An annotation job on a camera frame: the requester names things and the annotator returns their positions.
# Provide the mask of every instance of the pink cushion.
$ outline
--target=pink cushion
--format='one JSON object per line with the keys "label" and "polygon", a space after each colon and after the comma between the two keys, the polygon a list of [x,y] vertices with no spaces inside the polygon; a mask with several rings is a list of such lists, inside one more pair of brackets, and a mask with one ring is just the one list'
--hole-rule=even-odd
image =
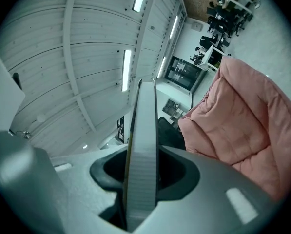
{"label": "pink cushion", "polygon": [[223,57],[203,100],[178,123],[187,151],[232,165],[274,199],[291,188],[291,102],[242,61]]}

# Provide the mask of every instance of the black office chair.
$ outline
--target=black office chair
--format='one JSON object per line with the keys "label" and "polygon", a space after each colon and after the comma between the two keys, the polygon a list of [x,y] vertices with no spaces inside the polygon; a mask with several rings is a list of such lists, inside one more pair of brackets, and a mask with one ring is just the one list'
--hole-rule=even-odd
{"label": "black office chair", "polygon": [[215,10],[215,9],[212,9],[212,8],[209,8],[209,7],[207,7],[207,11],[206,11],[206,13],[207,13],[208,15],[211,15],[211,16],[214,16],[214,17],[217,15],[216,10]]}

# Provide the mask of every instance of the ceiling beam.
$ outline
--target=ceiling beam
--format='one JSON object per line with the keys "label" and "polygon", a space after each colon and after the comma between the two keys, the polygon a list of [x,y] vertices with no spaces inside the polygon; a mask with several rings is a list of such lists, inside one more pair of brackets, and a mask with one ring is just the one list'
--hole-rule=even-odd
{"label": "ceiling beam", "polygon": [[[176,31],[175,32],[175,36],[174,36],[174,41],[173,41],[173,43],[172,43],[172,45],[171,45],[171,48],[169,49],[169,50],[167,50],[166,51],[166,53],[165,53],[165,56],[166,56],[166,60],[165,60],[165,63],[170,63],[170,61],[171,61],[171,58],[172,58],[172,56],[173,56],[173,53],[174,53],[174,50],[175,50],[175,46],[176,46],[176,43],[178,42],[178,40],[179,40],[179,37],[180,37],[180,35],[181,35],[181,31],[182,31],[182,29],[183,29],[183,26],[184,26],[184,22],[182,23],[182,25],[181,25],[181,27],[180,27],[180,31],[179,31],[179,33],[178,33],[178,31]],[[167,66],[165,66],[165,68],[162,70],[162,73],[161,73],[161,77],[165,77],[165,74],[166,74],[166,72],[167,72],[167,68],[166,68]]]}
{"label": "ceiling beam", "polygon": [[52,113],[52,115],[51,115],[52,111],[50,110],[48,112],[48,114],[51,115],[51,116],[48,117],[45,122],[38,123],[37,121],[34,121],[29,126],[28,131],[33,134],[33,137],[31,138],[31,140],[33,140],[36,136],[38,136],[42,131],[44,131],[50,125],[54,124],[58,119],[63,117],[65,114],[67,114],[70,111],[78,108],[79,105],[70,108],[72,103],[77,101],[78,97],[88,97],[88,96],[90,96],[91,98],[95,98],[97,96],[105,96],[105,97],[107,97],[109,94],[114,92],[115,88],[117,88],[119,86],[120,85],[110,86],[110,87],[108,87],[106,89],[102,89],[102,90],[99,90],[99,91],[96,91],[96,88],[91,88],[91,89],[89,89],[87,91],[84,91],[84,92],[78,94],[77,96],[73,96],[73,97],[63,101],[62,103],[55,102],[55,104],[56,104],[55,110],[57,110],[56,113]]}
{"label": "ceiling beam", "polygon": [[134,56],[134,63],[132,66],[132,70],[131,70],[131,83],[130,83],[130,88],[129,88],[129,99],[128,99],[128,105],[132,105],[133,101],[134,101],[134,94],[135,94],[135,79],[136,79],[136,71],[137,71],[137,67],[139,64],[139,57],[141,54],[141,50],[142,50],[142,45],[143,45],[143,39],[144,39],[144,35],[146,32],[146,29],[148,28],[148,19],[149,16],[151,14],[151,10],[153,8],[153,5],[155,3],[155,0],[148,0],[146,7],[145,7],[145,11],[144,11],[144,15],[143,15],[143,19],[142,19],[142,23],[141,23],[141,27],[140,27],[140,31],[139,31],[139,35],[137,38],[137,42],[136,42],[136,51],[135,51],[135,56]]}
{"label": "ceiling beam", "polygon": [[171,33],[171,30],[173,29],[173,25],[174,25],[174,21],[175,21],[175,17],[179,14],[179,9],[180,9],[180,1],[177,0],[177,2],[175,3],[175,6],[174,6],[174,13],[170,19],[170,22],[169,22],[169,25],[168,25],[168,28],[167,28],[167,33],[165,34],[165,39],[164,39],[164,42],[163,42],[163,45],[161,47],[161,50],[160,50],[160,53],[159,53],[159,56],[158,56],[158,60],[157,60],[157,64],[156,64],[156,67],[155,67],[155,78],[157,77],[157,73],[159,72],[159,69],[160,69],[160,66],[161,66],[161,62],[163,61],[163,57],[166,56],[168,53],[167,51],[167,45],[168,43],[170,43],[168,46],[171,48],[171,45],[172,43],[175,41],[176,39],[176,32],[177,32],[177,28],[175,28],[175,33],[174,33],[174,37],[172,39],[169,38],[170,36],[170,33]]}
{"label": "ceiling beam", "polygon": [[[115,112],[111,115],[107,120],[103,121],[97,126],[97,132],[92,134],[92,132],[87,133],[85,136],[76,140],[72,145],[68,148],[63,150],[62,152],[58,153],[57,156],[67,156],[71,153],[79,154],[83,152],[92,151],[94,147],[97,147],[101,144],[101,142],[114,130],[117,132],[117,125],[116,121],[119,120],[121,117],[126,115],[132,108],[128,105],[123,107],[122,109]],[[80,148],[82,144],[87,144],[88,148],[83,150]]]}
{"label": "ceiling beam", "polygon": [[72,54],[71,54],[71,22],[72,22],[72,12],[75,0],[67,0],[66,7],[64,11],[64,21],[63,21],[63,53],[65,59],[65,65],[67,69],[67,76],[70,81],[74,96],[77,96],[77,104],[86,119],[89,127],[92,131],[96,132],[88,112],[82,102],[81,95],[79,95],[79,89],[77,87],[76,78],[73,69],[72,63]]}

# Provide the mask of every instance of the desk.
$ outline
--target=desk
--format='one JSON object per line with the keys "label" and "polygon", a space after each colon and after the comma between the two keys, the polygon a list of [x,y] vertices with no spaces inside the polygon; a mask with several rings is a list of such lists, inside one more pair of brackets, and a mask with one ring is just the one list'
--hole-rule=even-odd
{"label": "desk", "polygon": [[199,65],[199,67],[202,70],[206,70],[208,72],[214,72],[212,70],[215,69],[216,71],[218,71],[218,68],[216,68],[215,66],[213,66],[212,64],[208,63],[213,51],[217,51],[220,54],[222,54],[223,56],[226,56],[226,54],[224,52],[222,52],[221,50],[217,49],[216,47],[214,47],[213,45],[209,48],[209,50],[207,50],[207,52],[205,53],[203,59],[202,59],[202,63]]}
{"label": "desk", "polygon": [[[251,4],[254,4],[254,5],[255,5],[255,9],[259,8],[259,6],[260,6],[259,3],[256,4],[256,3],[254,3],[254,2],[251,1],[251,0],[245,0],[245,1],[246,1],[246,2],[250,2]],[[232,2],[232,3],[234,3],[235,5],[237,5],[237,6],[241,7],[242,9],[246,10],[250,15],[252,14],[252,11],[251,11],[249,8],[245,7],[244,5],[240,4],[239,2],[237,2],[237,1],[235,1],[235,0],[225,0],[225,2],[224,2],[224,4],[223,4],[222,8],[223,8],[223,9],[226,9],[227,6],[228,6],[228,4],[229,4],[229,2]]]}

